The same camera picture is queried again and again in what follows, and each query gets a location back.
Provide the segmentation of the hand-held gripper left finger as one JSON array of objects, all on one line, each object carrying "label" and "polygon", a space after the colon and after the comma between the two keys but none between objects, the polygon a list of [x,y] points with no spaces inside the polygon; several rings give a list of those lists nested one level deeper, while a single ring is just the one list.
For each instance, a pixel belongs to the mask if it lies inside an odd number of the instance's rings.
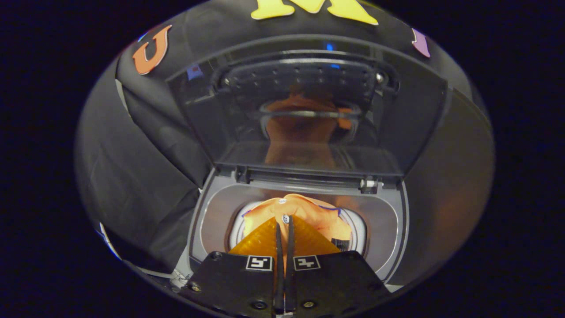
[{"label": "hand-held gripper left finger", "polygon": [[272,218],[230,252],[211,252],[180,295],[230,317],[274,317],[284,311],[281,230]]}]

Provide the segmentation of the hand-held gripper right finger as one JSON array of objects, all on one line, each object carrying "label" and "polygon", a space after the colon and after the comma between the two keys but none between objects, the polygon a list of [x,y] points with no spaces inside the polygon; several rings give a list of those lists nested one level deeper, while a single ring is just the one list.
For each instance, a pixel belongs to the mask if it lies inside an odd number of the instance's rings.
[{"label": "hand-held gripper right finger", "polygon": [[295,316],[351,316],[392,297],[357,251],[340,251],[297,216],[289,219],[285,310]]}]

